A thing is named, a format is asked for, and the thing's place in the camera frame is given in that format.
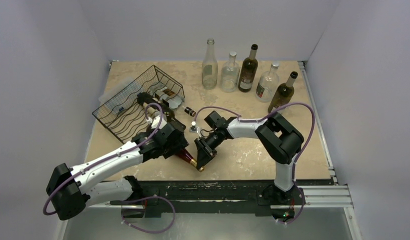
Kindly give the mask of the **red wine bottle gold foil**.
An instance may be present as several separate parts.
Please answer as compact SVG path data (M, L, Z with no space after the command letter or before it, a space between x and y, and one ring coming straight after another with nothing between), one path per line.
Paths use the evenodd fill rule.
M197 160L192 156L192 154L187 149L181 149L178 153L176 153L176 155L188 164L192 165L199 172L204 171L203 166L201 168L197 167Z

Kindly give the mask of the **dark bottle black cap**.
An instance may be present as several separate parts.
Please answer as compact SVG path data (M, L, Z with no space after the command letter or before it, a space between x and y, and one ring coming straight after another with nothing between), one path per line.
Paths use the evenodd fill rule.
M151 105L148 108L146 108L150 104L157 104L157 105L160 105L160 107L162 108L163 121L165 121L166 123L176 123L178 126L181 127L182 130L186 129L186 126L182 122L180 122L178 119L176 119L174 110L172 110L165 103L154 98L149 93L147 92L139 93L137 95L137 103L145 109L146 119L148 122L152 123L153 120L158 121L159 118L161 117L159 108L156 105Z

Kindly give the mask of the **clear bottle black cap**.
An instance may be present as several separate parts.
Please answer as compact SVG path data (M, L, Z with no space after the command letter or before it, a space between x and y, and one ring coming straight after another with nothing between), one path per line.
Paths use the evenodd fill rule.
M196 111L184 104L184 98L173 92L167 87L162 87L154 92L154 96L170 109L175 110L181 107L181 109L191 117L196 116Z

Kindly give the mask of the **clear round bottle silver cap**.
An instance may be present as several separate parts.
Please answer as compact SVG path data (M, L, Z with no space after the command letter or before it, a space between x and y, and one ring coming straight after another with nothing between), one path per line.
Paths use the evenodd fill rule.
M237 88L240 67L236 63L237 52L230 51L229 59L221 68L220 88L226 93L231 93Z

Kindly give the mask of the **tall clear bottle no cap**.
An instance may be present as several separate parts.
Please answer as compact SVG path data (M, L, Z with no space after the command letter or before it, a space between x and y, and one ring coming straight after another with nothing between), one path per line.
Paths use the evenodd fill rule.
M215 41L213 38L207 39L207 49L202 62L202 85L205 89L211 90L217 85L218 63L214 51Z

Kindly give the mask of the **dark green bottle silver foil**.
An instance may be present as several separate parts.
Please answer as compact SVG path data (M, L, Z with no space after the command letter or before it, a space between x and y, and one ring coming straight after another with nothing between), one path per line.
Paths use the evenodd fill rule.
M241 92L249 92L252 88L259 65L256 60L257 49L258 45L252 44L249 56L243 60L238 83L238 89Z

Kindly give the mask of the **dark bottle grey foil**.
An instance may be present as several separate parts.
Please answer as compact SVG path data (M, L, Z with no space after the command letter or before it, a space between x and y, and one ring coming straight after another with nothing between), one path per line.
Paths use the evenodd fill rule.
M277 87L275 94L268 106L268 113L290 102L295 92L293 84L295 80L297 79L297 77L298 77L298 73L296 71L293 71L290 73L290 76L287 79L287 81L284 83L281 83Z

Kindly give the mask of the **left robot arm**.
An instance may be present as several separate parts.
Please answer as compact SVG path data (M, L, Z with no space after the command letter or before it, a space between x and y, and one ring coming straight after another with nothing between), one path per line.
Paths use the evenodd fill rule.
M106 178L151 159L165 159L189 145L184 124L170 121L157 129L138 132L118 149L93 161L68 167L57 165L46 187L44 215L56 214L62 221L99 202L95 188Z

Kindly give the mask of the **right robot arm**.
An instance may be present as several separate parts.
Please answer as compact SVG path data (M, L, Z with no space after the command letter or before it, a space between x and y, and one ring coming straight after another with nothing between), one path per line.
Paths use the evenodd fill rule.
M216 148L225 140L258 139L275 161L276 175L271 185L274 199L284 204L293 197L294 165L308 142L281 114L274 112L262 119L225 119L212 111L204 120L211 131L207 137L194 141L197 169L204 168L216 156Z

